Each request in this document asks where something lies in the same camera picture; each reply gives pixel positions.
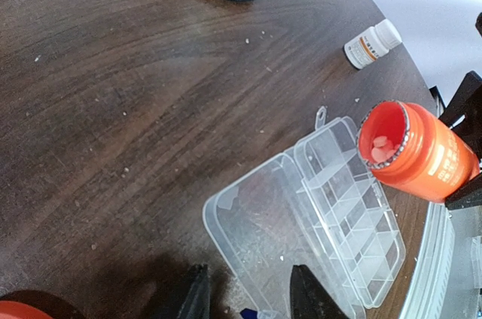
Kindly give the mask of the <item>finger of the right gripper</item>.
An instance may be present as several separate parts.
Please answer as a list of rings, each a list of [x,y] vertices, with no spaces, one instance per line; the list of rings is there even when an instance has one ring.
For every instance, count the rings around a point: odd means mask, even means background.
[[[439,120],[460,138],[481,138],[481,76],[470,71]]]
[[[464,184],[445,199],[448,210],[478,207],[482,205],[482,174]]]

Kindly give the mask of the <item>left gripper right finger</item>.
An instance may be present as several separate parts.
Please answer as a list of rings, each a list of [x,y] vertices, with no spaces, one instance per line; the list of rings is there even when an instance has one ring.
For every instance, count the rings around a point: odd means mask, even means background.
[[[306,265],[292,267],[289,293],[293,319],[349,318]]]

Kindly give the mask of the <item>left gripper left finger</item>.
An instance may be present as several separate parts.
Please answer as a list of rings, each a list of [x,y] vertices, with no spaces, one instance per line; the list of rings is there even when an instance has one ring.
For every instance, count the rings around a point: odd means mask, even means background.
[[[170,299],[159,305],[150,318],[210,318],[209,267],[206,264],[190,267]]]

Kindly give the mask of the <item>orange pill bottle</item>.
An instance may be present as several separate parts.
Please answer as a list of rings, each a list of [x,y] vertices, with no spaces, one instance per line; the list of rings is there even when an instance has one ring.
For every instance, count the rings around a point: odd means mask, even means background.
[[[438,204],[480,173],[474,151],[415,103],[384,101],[373,107],[362,121],[357,144],[378,181]]]

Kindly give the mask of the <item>clear plastic pill organizer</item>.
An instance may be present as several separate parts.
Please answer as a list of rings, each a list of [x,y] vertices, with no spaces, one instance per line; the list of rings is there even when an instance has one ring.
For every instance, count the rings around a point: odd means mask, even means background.
[[[290,315],[291,269],[305,265],[350,318],[381,306],[404,262],[380,182],[358,156],[350,117],[327,120],[211,196],[203,223],[250,308]]]

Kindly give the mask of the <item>orange bottle cap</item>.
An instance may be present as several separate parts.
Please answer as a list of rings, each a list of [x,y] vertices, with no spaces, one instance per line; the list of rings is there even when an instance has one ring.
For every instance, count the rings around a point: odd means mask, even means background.
[[[1,300],[0,301],[0,318],[1,319],[52,319],[52,317],[43,311],[30,305]]]

